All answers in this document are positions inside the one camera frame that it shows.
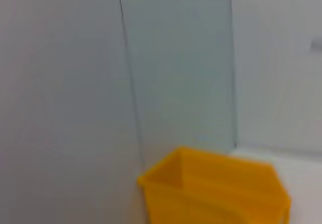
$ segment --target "yellow basket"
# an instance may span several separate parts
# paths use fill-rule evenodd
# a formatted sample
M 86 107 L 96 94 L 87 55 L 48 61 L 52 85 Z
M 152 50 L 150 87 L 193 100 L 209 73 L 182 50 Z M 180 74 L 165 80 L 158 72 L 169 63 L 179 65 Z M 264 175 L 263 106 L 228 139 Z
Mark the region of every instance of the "yellow basket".
M 265 163 L 179 148 L 138 178 L 151 224 L 287 224 L 290 198 Z

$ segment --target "white wall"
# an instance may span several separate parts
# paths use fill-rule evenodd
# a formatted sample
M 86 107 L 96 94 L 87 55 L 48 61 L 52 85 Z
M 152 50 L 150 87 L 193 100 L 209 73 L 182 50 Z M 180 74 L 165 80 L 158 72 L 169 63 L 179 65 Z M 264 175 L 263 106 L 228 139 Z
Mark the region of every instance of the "white wall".
M 322 0 L 232 0 L 241 145 L 322 152 Z
M 234 146 L 230 0 L 122 0 L 147 165 Z
M 118 0 L 0 0 L 0 223 L 142 223 Z

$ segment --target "yellow bin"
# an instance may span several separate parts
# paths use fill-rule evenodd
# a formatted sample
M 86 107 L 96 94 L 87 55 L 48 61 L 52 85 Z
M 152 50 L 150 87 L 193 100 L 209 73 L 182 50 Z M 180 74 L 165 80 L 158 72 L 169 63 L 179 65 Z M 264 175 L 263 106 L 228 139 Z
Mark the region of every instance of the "yellow bin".
M 274 168 L 181 147 L 139 177 L 151 224 L 287 224 Z

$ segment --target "white surface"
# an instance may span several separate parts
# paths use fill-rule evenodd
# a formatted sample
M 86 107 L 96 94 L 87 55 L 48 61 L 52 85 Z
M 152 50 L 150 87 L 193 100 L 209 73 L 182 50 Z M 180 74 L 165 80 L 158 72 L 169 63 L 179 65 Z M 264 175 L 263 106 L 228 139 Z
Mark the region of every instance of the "white surface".
M 233 148 L 230 0 L 122 0 L 148 166 Z
M 232 0 L 240 145 L 322 153 L 322 0 Z
M 236 148 L 232 155 L 271 162 L 291 198 L 290 224 L 322 221 L 322 159 L 311 160 L 253 148 Z
M 119 0 L 0 0 L 0 223 L 142 223 Z

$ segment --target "white countertop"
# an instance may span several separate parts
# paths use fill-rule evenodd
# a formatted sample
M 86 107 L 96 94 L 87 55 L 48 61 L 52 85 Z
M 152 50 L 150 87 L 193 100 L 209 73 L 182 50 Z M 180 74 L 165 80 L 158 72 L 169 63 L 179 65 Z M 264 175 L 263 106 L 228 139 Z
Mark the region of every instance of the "white countertop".
M 322 158 L 310 159 L 252 148 L 232 155 L 270 161 L 291 198 L 290 224 L 322 224 Z

